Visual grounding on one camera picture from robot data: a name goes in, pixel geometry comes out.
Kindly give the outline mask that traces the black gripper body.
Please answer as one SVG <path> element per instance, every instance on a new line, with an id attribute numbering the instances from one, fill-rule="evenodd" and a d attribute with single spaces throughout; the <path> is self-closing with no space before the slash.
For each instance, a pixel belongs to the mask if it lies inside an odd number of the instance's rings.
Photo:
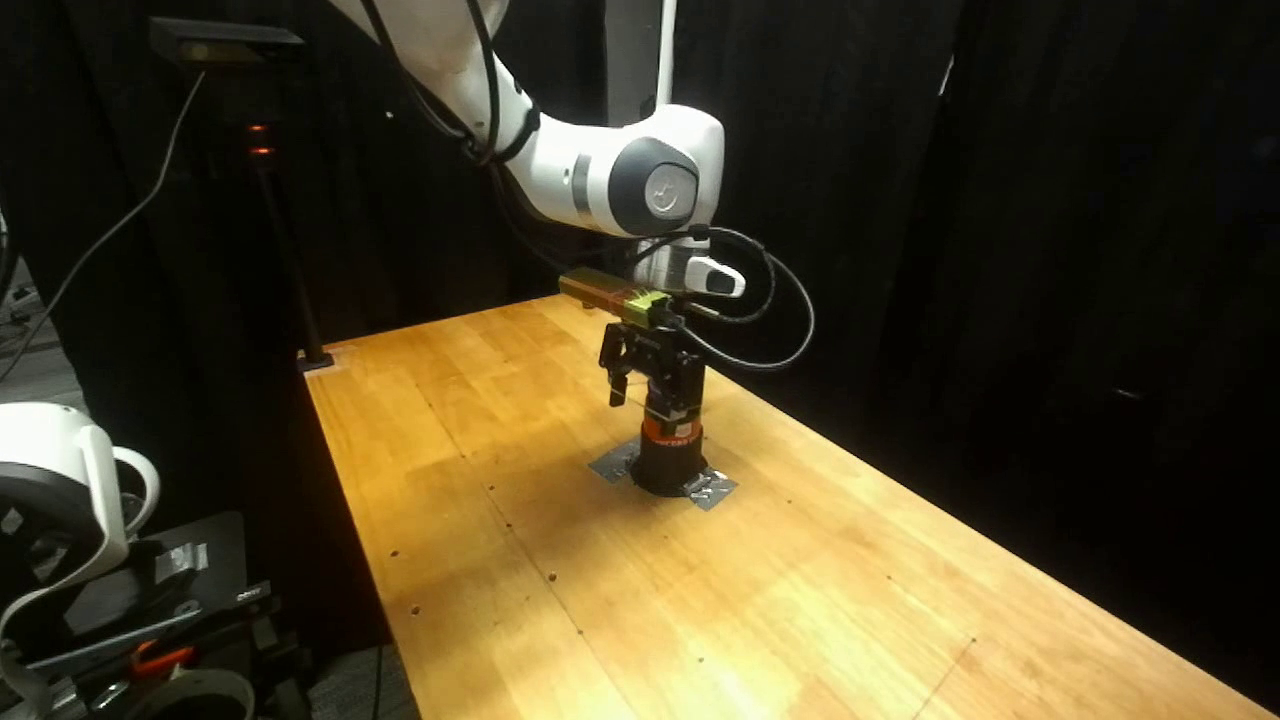
<path id="1" fill-rule="evenodd" d="M 600 339 L 600 368 L 630 368 L 648 380 L 659 402 L 695 402 L 704 393 L 704 361 L 665 329 L 607 326 Z"/>

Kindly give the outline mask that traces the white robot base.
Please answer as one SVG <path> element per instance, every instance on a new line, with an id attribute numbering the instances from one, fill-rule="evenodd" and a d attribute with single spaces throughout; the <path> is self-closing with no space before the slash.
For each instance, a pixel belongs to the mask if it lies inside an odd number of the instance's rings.
<path id="1" fill-rule="evenodd" d="M 0 405 L 0 479 L 6 538 L 51 547 L 7 591 L 0 627 L 36 601 L 116 570 L 160 505 L 160 473 L 143 454 L 51 402 Z"/>

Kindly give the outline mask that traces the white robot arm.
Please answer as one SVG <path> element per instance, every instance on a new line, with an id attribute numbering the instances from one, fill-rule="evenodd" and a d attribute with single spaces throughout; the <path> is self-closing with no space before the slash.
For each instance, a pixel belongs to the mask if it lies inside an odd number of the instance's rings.
<path id="1" fill-rule="evenodd" d="M 570 229 L 644 240 L 638 282 L 665 293 L 739 297 L 746 275 L 704 262 L 725 185 L 725 123 L 670 98 L 631 123 L 575 123 L 546 113 L 494 48 L 509 0 L 331 0 L 424 94 L 424 103 L 519 199 Z"/>

